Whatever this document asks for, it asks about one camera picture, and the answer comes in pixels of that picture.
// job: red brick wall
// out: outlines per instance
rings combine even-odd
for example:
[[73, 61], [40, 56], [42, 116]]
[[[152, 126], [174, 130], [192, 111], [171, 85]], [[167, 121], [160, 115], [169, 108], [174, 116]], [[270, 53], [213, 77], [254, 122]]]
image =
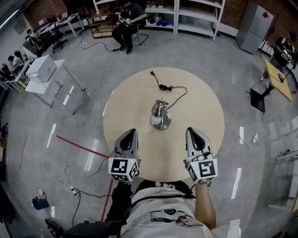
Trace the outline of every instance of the red brick wall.
[[[278, 20], [275, 24], [275, 35], [271, 35], [268, 42], [274, 45], [279, 36], [287, 37], [289, 31], [298, 35], [298, 11], [288, 0], [252, 0], [262, 8], [266, 9], [273, 16], [275, 21], [278, 13]], [[248, 0], [226, 0], [221, 23], [239, 28], [245, 14]]]
[[63, 0], [34, 0], [25, 10], [24, 14], [34, 30], [39, 28], [38, 22], [46, 17], [51, 19], [66, 12]]

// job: refrigerator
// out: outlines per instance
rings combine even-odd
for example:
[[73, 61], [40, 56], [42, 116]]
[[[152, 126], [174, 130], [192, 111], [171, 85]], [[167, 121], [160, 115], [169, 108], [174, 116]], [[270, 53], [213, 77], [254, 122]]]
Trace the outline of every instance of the refrigerator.
[[236, 36], [240, 49], [255, 54], [272, 23], [273, 15], [259, 5], [249, 2]]

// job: person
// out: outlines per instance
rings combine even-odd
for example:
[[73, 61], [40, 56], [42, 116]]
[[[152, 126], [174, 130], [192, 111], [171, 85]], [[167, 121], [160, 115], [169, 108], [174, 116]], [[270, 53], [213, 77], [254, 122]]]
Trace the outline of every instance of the person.
[[[282, 73], [285, 72], [285, 68], [288, 64], [288, 61], [282, 56], [283, 51], [285, 50], [293, 60], [296, 59], [296, 51], [293, 42], [297, 42], [297, 37], [294, 32], [289, 32], [287, 39], [279, 37], [278, 40], [275, 41], [276, 46], [274, 48], [274, 54], [270, 59], [270, 63]], [[260, 81], [262, 82], [264, 79], [268, 79], [267, 70], [264, 71], [263, 76], [260, 78]]]
[[8, 57], [8, 62], [10, 64], [11, 72], [13, 72], [16, 69], [16, 67], [19, 66], [21, 63], [23, 63], [23, 61], [19, 57], [12, 56], [12, 55]]
[[[217, 227], [207, 183], [196, 184], [195, 188], [194, 202], [191, 189], [182, 181], [158, 183], [144, 180], [131, 199], [131, 185], [118, 182], [112, 193], [112, 205], [106, 221], [126, 219], [127, 224], [121, 228], [121, 238], [226, 238], [229, 226]], [[132, 202], [149, 196], [168, 195], [184, 195], [185, 198], [144, 199], [125, 215]]]
[[127, 47], [126, 54], [131, 54], [134, 50], [132, 44], [132, 34], [137, 31], [137, 24], [139, 21], [145, 19], [147, 14], [137, 3], [132, 3], [129, 0], [124, 0], [123, 6], [119, 8], [119, 19], [130, 19], [129, 23], [132, 24], [126, 27], [124, 23], [119, 24], [113, 32], [113, 38], [121, 45], [120, 51], [125, 50]]
[[38, 40], [39, 38], [40, 38], [40, 36], [39, 36], [39, 33], [34, 33], [31, 29], [28, 29], [27, 30], [27, 34], [30, 36], [30, 37], [32, 37], [32, 38], [34, 38], [34, 39], [36, 39], [36, 40]]

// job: white printer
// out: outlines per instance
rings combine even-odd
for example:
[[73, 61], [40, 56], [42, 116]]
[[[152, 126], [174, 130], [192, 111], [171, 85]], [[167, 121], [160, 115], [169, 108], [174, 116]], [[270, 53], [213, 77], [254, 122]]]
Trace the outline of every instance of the white printer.
[[57, 65], [49, 55], [45, 55], [34, 60], [26, 75], [33, 82], [47, 82]]

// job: power plug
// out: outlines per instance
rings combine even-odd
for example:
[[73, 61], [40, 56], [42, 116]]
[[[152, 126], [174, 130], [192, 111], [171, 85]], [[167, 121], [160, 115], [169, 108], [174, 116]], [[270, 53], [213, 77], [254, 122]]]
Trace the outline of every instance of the power plug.
[[76, 190], [74, 189], [74, 187], [72, 185], [70, 186], [70, 190], [73, 192], [74, 196], [76, 197], [77, 192], [76, 192]]
[[259, 141], [257, 138], [258, 138], [259, 134], [256, 133], [255, 136], [253, 137], [252, 139], [252, 143], [255, 144], [257, 141]]

